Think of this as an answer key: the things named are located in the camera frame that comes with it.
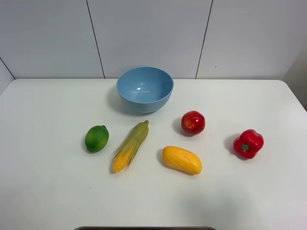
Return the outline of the green lime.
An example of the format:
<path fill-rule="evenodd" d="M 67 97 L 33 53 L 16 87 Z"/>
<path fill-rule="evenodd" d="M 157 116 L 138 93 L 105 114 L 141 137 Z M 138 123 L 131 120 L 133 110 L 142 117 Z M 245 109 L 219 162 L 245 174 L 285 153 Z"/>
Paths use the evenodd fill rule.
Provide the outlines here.
<path fill-rule="evenodd" d="M 101 151 L 107 144 L 109 132 L 105 125 L 90 128 L 85 136 L 85 147 L 90 153 Z"/>

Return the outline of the red apple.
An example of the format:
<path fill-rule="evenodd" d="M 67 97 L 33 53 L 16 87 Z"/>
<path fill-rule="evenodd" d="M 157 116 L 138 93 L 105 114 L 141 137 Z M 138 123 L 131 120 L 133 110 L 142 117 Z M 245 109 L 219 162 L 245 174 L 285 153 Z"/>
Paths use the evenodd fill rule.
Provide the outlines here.
<path fill-rule="evenodd" d="M 189 135 L 198 135 L 205 129 L 205 117 L 197 111 L 189 111 L 182 116 L 181 127 Z"/>

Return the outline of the blue plastic bowl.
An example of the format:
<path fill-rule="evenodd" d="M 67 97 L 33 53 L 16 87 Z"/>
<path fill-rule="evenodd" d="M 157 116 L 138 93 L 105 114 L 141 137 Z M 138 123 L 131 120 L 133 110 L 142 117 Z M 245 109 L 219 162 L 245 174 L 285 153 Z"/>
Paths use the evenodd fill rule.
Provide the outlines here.
<path fill-rule="evenodd" d="M 153 67 L 138 67 L 122 74 L 116 89 L 123 104 L 135 113 L 148 114 L 162 108 L 174 88 L 172 77 Z"/>

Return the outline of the yellow mango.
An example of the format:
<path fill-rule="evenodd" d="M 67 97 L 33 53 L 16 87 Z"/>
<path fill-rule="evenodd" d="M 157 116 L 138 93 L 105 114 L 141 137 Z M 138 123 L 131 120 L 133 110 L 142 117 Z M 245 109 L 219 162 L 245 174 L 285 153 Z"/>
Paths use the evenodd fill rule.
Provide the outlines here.
<path fill-rule="evenodd" d="M 200 158 L 191 151 L 175 146 L 166 146 L 163 149 L 162 157 L 170 168 L 192 175 L 200 174 L 202 171 Z"/>

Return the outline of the corn cob with husk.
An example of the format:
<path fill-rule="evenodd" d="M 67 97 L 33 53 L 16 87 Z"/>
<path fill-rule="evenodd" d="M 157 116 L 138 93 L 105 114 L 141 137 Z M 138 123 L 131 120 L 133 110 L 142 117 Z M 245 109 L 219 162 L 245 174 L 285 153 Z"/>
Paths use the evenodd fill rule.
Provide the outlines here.
<path fill-rule="evenodd" d="M 128 169 L 149 132 L 149 121 L 138 123 L 113 155 L 112 172 Z"/>

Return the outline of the red bell pepper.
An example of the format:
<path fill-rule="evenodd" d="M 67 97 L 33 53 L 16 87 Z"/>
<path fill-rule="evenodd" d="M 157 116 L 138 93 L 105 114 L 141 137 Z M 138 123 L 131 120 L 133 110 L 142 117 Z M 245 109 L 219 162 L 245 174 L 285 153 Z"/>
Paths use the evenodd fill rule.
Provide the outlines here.
<path fill-rule="evenodd" d="M 253 159 L 262 149 L 263 145 L 263 136 L 254 129 L 245 130 L 233 142 L 235 152 L 248 160 Z"/>

